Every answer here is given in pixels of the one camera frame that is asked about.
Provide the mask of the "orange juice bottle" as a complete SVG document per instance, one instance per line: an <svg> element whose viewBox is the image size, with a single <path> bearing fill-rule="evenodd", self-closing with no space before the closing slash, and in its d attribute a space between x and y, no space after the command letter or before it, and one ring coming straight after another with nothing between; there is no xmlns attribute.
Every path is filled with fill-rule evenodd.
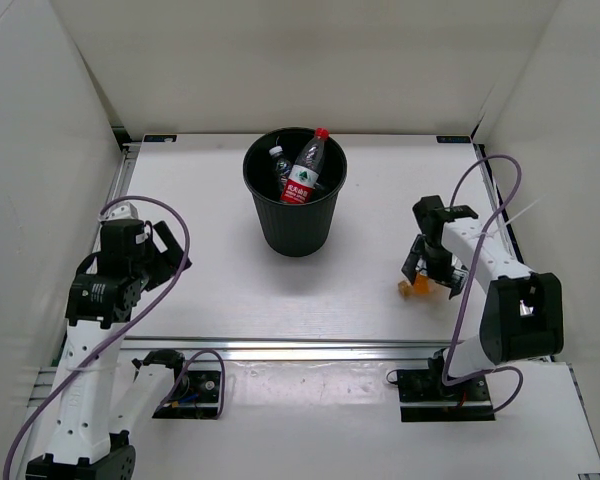
<svg viewBox="0 0 600 480"><path fill-rule="evenodd" d="M413 282L408 279L400 281L397 288L403 298L429 297L442 290L439 284L420 273L416 274Z"/></svg>

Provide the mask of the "blue label clear bottle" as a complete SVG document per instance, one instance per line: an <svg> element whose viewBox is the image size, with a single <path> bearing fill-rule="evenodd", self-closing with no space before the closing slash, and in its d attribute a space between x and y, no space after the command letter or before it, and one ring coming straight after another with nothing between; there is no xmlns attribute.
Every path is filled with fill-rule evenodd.
<svg viewBox="0 0 600 480"><path fill-rule="evenodd" d="M273 161L273 172L276 178L278 191L282 194L292 170L293 163L288 159L283 148L279 145L272 147L269 150L269 155Z"/></svg>

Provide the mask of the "red label clear bottle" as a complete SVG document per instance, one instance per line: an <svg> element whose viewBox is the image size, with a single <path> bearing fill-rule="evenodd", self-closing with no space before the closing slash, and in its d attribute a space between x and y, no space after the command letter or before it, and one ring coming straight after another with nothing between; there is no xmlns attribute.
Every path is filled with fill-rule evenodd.
<svg viewBox="0 0 600 480"><path fill-rule="evenodd" d="M318 128L313 138L303 147L287 177L280 197L282 203L298 205L311 199L324 165L329 136L327 129Z"/></svg>

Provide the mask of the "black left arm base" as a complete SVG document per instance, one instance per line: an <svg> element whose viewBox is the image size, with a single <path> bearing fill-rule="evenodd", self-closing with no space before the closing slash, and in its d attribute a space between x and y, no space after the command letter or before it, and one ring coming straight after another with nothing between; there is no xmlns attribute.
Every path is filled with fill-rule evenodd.
<svg viewBox="0 0 600 480"><path fill-rule="evenodd" d="M189 370L176 392L153 413L153 419L217 420L225 400L226 369Z"/></svg>

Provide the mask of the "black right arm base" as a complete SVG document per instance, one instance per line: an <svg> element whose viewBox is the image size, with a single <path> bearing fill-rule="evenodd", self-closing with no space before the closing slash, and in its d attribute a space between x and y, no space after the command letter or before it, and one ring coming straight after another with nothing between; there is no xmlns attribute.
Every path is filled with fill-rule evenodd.
<svg viewBox="0 0 600 480"><path fill-rule="evenodd" d="M394 369L386 375L398 389L402 423L487 422L495 420L484 377L447 387L429 370Z"/></svg>

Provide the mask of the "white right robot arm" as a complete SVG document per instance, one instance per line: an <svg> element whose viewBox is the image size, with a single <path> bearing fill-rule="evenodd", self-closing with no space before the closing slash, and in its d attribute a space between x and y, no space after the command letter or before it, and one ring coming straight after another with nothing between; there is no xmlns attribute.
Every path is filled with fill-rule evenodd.
<svg viewBox="0 0 600 480"><path fill-rule="evenodd" d="M553 273L537 273L489 237L466 205L446 206L438 196L413 207L420 229L402 273L414 290L431 281L468 304L478 284L485 305L477 334L452 335L449 347L430 361L429 387L450 400L466 381L518 360L560 353L564 347L562 285Z"/></svg>

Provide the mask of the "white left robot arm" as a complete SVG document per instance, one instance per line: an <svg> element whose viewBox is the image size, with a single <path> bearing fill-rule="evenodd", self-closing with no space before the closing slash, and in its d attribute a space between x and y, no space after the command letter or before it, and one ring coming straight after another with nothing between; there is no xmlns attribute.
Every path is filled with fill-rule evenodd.
<svg viewBox="0 0 600 480"><path fill-rule="evenodd" d="M165 222L106 220L100 249L83 260L66 310L66 371L50 393L60 400L44 455L29 461L29 479L116 479L132 470L126 429L112 431L109 407L116 362L133 308L143 292L172 289L191 262Z"/></svg>

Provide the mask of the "black ribbed plastic bin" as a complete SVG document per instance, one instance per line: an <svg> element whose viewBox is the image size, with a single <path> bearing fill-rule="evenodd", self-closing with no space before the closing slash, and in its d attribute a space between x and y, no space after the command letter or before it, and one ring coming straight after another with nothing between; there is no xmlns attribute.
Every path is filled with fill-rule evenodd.
<svg viewBox="0 0 600 480"><path fill-rule="evenodd" d="M271 131L252 143L243 160L243 179L252 194L264 238L274 251L285 256L307 256L324 245L347 176L345 153L336 140L329 139L318 192L303 205L279 201L281 192L269 150L279 146L287 158L293 159L312 136L313 131L303 127Z"/></svg>

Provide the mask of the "aluminium table rail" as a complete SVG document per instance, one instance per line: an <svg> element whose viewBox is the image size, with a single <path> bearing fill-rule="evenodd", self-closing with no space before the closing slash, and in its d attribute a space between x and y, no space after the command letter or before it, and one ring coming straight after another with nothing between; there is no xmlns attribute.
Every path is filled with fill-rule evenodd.
<svg viewBox="0 0 600 480"><path fill-rule="evenodd" d="M446 347L445 342L403 340L240 339L129 336L126 351L213 349L229 361L420 361Z"/></svg>

